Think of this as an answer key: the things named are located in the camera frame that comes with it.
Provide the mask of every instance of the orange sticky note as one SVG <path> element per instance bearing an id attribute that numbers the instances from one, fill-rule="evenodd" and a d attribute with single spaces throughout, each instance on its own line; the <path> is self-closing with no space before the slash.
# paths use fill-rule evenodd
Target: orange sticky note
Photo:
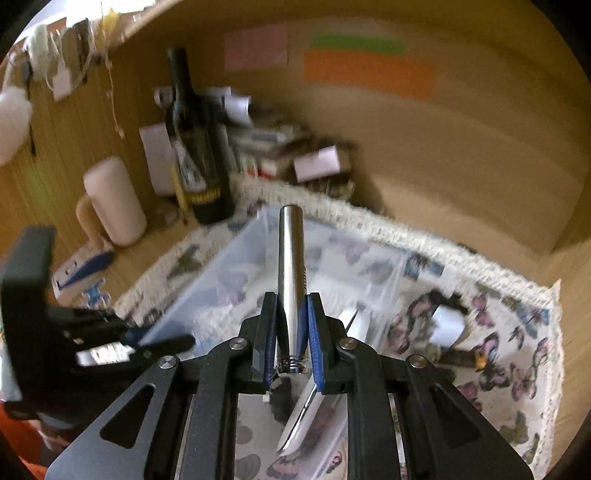
<path id="1" fill-rule="evenodd" d="M 287 65 L 287 27 L 277 24 L 226 33 L 224 65 L 227 72 Z"/>
<path id="2" fill-rule="evenodd" d="M 311 83 L 346 85 L 429 100 L 437 70 L 409 56 L 353 50 L 306 50 L 304 78 Z"/>

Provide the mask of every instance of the green sticky note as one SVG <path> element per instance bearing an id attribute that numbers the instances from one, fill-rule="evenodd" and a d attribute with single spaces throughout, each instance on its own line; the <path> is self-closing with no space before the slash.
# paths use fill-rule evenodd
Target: green sticky note
<path id="1" fill-rule="evenodd" d="M 361 50 L 389 55 L 404 55 L 407 51 L 401 40 L 389 38 L 358 37 L 356 35 L 316 35 L 310 48 L 323 50 Z"/>

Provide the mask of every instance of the white fluffy object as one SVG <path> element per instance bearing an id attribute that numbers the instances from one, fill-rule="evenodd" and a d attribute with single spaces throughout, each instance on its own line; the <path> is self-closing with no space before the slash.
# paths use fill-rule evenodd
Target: white fluffy object
<path id="1" fill-rule="evenodd" d="M 54 43 L 49 42 L 47 25 L 39 24 L 35 27 L 33 33 L 27 38 L 25 49 L 29 52 L 33 67 L 33 80 L 36 82 L 45 80 L 52 59 L 58 55 Z"/>
<path id="2" fill-rule="evenodd" d="M 24 89 L 7 86 L 0 93 L 0 166 L 10 162 L 27 139 L 32 114 Z"/>

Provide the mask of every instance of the wooden panel wall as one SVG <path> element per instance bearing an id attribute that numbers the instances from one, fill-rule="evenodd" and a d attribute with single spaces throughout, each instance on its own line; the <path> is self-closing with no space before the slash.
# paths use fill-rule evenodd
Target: wooden panel wall
<path id="1" fill-rule="evenodd" d="M 551 284 L 559 278 L 562 279 L 564 384 L 554 459 L 564 453 L 591 408 L 591 176 L 564 235 L 544 262 L 537 280 Z"/>
<path id="2" fill-rule="evenodd" d="M 436 94 L 420 102 L 305 84 L 302 50 L 313 33 L 326 31 L 402 40 L 409 54 L 436 66 Z M 82 174 L 108 155 L 124 159 L 150 209 L 155 198 L 137 129 L 161 121 L 152 88 L 169 82 L 165 49 L 171 45 L 187 47 L 197 87 L 235 86 L 319 134 L 357 143 L 361 191 L 390 215 L 526 274 L 556 243 L 589 169 L 588 99 L 581 91 L 523 58 L 440 30 L 363 19 L 294 21 L 286 69 L 234 73 L 223 69 L 220 25 L 137 38 L 112 55 L 124 141 L 112 126 L 103 66 L 93 67 L 88 84 L 60 103 L 44 85 L 34 85 L 39 154 L 32 159 L 22 151 L 0 170 L 0 205 L 9 210 L 0 252 L 31 222 L 60 227 L 58 259 L 79 246 L 83 235 L 73 208 Z"/>

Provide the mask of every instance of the screw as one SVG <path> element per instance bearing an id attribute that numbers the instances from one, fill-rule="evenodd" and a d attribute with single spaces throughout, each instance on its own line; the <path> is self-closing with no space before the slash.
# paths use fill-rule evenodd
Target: screw
<path id="1" fill-rule="evenodd" d="M 246 345 L 248 345 L 248 341 L 245 338 L 236 337 L 230 340 L 232 350 L 242 350 Z"/>
<path id="2" fill-rule="evenodd" d="M 165 355 L 158 360 L 158 366 L 164 370 L 174 367 L 177 364 L 177 358 L 172 355 Z"/>
<path id="3" fill-rule="evenodd" d="M 408 361 L 414 368 L 425 368 L 428 365 L 428 360 L 422 355 L 411 355 Z"/>
<path id="4" fill-rule="evenodd" d="M 343 350 L 353 350 L 355 347 L 357 347 L 357 344 L 357 340 L 351 337 L 341 338 L 341 340 L 339 341 L 339 346 Z"/>

